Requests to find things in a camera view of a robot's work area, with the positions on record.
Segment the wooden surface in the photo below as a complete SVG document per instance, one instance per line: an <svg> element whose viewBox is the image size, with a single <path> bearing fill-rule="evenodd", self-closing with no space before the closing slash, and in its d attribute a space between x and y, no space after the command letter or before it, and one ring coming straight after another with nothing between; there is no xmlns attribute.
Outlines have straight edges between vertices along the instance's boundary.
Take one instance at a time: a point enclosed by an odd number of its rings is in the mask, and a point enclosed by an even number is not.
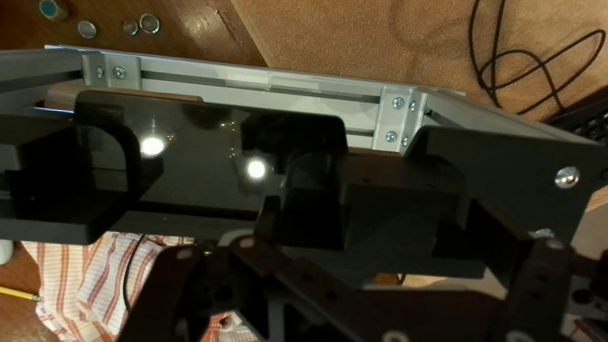
<svg viewBox="0 0 608 342"><path fill-rule="evenodd" d="M0 2L0 50L42 48L44 44L89 46L122 52L190 57L237 65L264 65L232 2L224 0L68 0L70 18L51 23L38 14L36 0ZM141 14L161 19L156 37L122 33L123 19ZM78 21L93 21L95 40L78 35ZM0 266L0 285L38 289L36 265L23 249L8 266ZM0 341L57 341L34 316L34 303L0 297Z"/></svg>
<svg viewBox="0 0 608 342"><path fill-rule="evenodd" d="M38 266L23 247L15 249L13 261L0 266L0 285L27 293L38 293ZM36 318L36 303L0 295L0 341L38 342L57 341Z"/></svg>
<svg viewBox="0 0 608 342"><path fill-rule="evenodd" d="M0 2L0 50L42 48L44 44L91 46L141 54L192 57L237 65L264 65L230 0L68 0L63 23L38 14L38 2ZM122 21L154 14L161 31L154 37L122 33ZM85 40L78 21L93 21L99 37Z"/></svg>
<svg viewBox="0 0 608 342"><path fill-rule="evenodd" d="M467 27L473 0L234 0L268 67L353 78L427 84L465 92L475 103L490 105L477 86L467 50ZM500 2L481 2L475 25L475 50L481 63L492 52L492 35ZM604 0L528 2L507 0L500 52L530 50L541 59L595 29L608 29ZM549 65L555 84L570 78L597 48L598 40L568 52ZM498 63L503 82L532 67L530 59L509 57ZM608 50L568 90L564 105L604 88ZM500 92L507 113L517 113L549 94L541 73ZM528 118L541 120L557 113L547 101Z"/></svg>

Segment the hole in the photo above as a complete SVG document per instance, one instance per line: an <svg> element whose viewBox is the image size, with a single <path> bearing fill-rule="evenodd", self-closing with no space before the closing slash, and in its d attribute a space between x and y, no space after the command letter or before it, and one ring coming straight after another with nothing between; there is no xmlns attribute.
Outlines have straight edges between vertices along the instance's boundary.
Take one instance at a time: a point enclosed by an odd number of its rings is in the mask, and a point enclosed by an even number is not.
<svg viewBox="0 0 608 342"><path fill-rule="evenodd" d="M549 278L543 276L543 274L536 274L536 280L540 280L541 284L547 284L547 282L549 282Z"/></svg>
<svg viewBox="0 0 608 342"><path fill-rule="evenodd" d="M336 299L338 299L338 293L334 293L334 291L325 291L325 299L336 301Z"/></svg>
<svg viewBox="0 0 608 342"><path fill-rule="evenodd" d="M534 301L541 301L543 299L543 295L540 295L540 291L530 291L528 293Z"/></svg>
<svg viewBox="0 0 608 342"><path fill-rule="evenodd" d="M234 297L234 291L230 287L220 287L213 295L215 303L228 303L232 301L232 297Z"/></svg>
<svg viewBox="0 0 608 342"><path fill-rule="evenodd" d="M572 293L572 301L581 304L581 306L587 306L587 304L591 304L593 295L587 289L578 289L578 291Z"/></svg>

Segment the metal bracket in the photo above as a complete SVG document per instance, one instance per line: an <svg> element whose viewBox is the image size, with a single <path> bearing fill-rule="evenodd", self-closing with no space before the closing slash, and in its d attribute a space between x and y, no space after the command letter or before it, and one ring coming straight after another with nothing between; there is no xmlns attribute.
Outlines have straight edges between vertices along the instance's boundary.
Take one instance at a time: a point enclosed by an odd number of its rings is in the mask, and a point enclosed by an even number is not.
<svg viewBox="0 0 608 342"><path fill-rule="evenodd" d="M410 114L412 90L384 86L380 95L378 120L374 130L372 151L401 152L405 151L403 132Z"/></svg>
<svg viewBox="0 0 608 342"><path fill-rule="evenodd" d="M84 54L84 82L89 88L106 88L108 86L108 73L106 61L103 54Z"/></svg>

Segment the wire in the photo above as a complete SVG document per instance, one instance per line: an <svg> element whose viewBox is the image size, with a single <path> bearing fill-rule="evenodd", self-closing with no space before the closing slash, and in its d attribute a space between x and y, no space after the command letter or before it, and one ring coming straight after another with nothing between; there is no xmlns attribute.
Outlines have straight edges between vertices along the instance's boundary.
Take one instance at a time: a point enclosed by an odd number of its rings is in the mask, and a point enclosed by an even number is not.
<svg viewBox="0 0 608 342"><path fill-rule="evenodd" d="M536 103L524 107L522 111L519 111L519 114L526 114L530 111L534 111L536 107L547 103L549 99L553 99L559 107L559 113L564 111L564 105L560 101L560 92L566 90L570 84L574 84L595 61L597 57L600 56L602 48L604 48L604 42L606 42L606 31L602 29L597 29L597 31L591 31L587 35L583 35L581 38L574 40L572 44L564 46L562 50L559 50L557 54L549 56L547 59L541 59L538 57L536 54L528 52L528 50L505 50L505 52L498 52L500 48L500 37L502 37L502 23L503 23L503 18L505 18L505 6L507 6L507 0L500 0L500 6L498 6L498 19L496 19L496 27L494 27L494 40L492 40L492 56L486 63L479 65L477 61L477 52L475 52L475 21L477 21L477 16L479 16L479 6L481 6L481 0L475 0L473 2L473 10L471 10L471 18L469 18L469 31L467 31L467 46L469 46L469 59L471 59L471 65L473 65L473 71L475 71L475 76L477 76L477 84L488 94L490 101L503 109L502 103L500 103L500 95L498 92L503 90L503 88L509 88L528 76L532 76L534 73L541 71L543 78L547 80L547 86L549 86L549 94L543 95L541 99L538 99ZM560 86L555 86L555 80L547 69L547 65L555 59L559 59L560 56L568 54L570 50L585 44L587 40L597 40L598 38L598 44L595 48L595 52L591 54L591 57L581 65L581 69L578 69L570 78L566 78ZM534 67L530 67L528 71L524 71L522 75L519 76L513 76L511 80L507 82L498 82L498 63L500 59L503 57L511 57L511 56L522 56L522 57L528 57L534 61Z"/></svg>
<svg viewBox="0 0 608 342"><path fill-rule="evenodd" d="M139 246L144 242L144 238L146 238L146 234L141 234L141 238L137 240L137 244L135 244L135 247L133 247L133 253L131 253L131 257L129 257L125 274L123 274L123 278L122 278L122 301L123 301L123 304L125 304L125 312L131 312L129 295L127 295L131 265L133 265L133 259L135 259L135 255L137 255L137 249L139 249Z"/></svg>

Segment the bolt head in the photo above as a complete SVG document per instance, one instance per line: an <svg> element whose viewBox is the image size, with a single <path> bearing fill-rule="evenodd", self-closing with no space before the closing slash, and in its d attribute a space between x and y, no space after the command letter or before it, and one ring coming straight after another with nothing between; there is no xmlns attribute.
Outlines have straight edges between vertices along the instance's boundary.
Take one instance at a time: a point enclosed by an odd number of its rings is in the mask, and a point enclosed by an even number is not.
<svg viewBox="0 0 608 342"><path fill-rule="evenodd" d="M403 109L405 107L405 99L403 97L395 97L393 99L393 109Z"/></svg>
<svg viewBox="0 0 608 342"><path fill-rule="evenodd" d="M194 257L194 251L192 249L182 249L175 255L177 261L188 261Z"/></svg>
<svg viewBox="0 0 608 342"><path fill-rule="evenodd" d="M555 249L555 251L562 251L562 249L564 249L564 244L559 242L559 240L547 240L547 247L549 247L549 249Z"/></svg>
<svg viewBox="0 0 608 342"><path fill-rule="evenodd" d="M253 238L243 238L243 240L239 242L239 247L241 247L241 249L251 249L251 247L255 247L255 240L253 240Z"/></svg>
<svg viewBox="0 0 608 342"><path fill-rule="evenodd" d="M579 179L581 179L579 170L574 166L568 166L555 173L555 187L568 190L568 189L574 189L579 183Z"/></svg>
<svg viewBox="0 0 608 342"><path fill-rule="evenodd" d="M399 137L397 132L388 132L388 133L384 135L386 143L395 143L397 137Z"/></svg>
<svg viewBox="0 0 608 342"><path fill-rule="evenodd" d="M125 80L127 78L127 71L123 71L122 67L114 67L114 78Z"/></svg>

